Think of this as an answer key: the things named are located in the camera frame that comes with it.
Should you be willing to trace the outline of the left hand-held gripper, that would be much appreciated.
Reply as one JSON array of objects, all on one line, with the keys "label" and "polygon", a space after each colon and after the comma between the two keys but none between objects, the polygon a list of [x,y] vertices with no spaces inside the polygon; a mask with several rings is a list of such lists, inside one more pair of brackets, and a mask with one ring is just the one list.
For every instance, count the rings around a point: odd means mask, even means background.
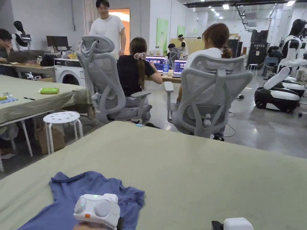
[{"label": "left hand-held gripper", "polygon": [[73,216],[76,220],[84,223],[92,223],[117,230],[120,220],[118,196],[109,193],[81,195],[75,205]]}]

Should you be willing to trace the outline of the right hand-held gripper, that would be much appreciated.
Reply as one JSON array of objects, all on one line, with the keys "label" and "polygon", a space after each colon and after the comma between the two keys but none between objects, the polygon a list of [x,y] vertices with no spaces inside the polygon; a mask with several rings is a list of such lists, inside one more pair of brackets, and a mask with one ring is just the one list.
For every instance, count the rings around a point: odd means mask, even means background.
[{"label": "right hand-held gripper", "polygon": [[212,230],[254,230],[253,225],[245,218],[227,218],[223,223],[211,221]]}]

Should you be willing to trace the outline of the person's left hand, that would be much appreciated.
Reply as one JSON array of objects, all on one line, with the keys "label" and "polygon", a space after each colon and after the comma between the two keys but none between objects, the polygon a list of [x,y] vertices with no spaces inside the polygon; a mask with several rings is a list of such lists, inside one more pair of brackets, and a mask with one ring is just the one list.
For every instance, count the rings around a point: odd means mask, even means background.
[{"label": "person's left hand", "polygon": [[77,223],[73,230],[99,230],[100,228],[97,228],[89,223]]}]

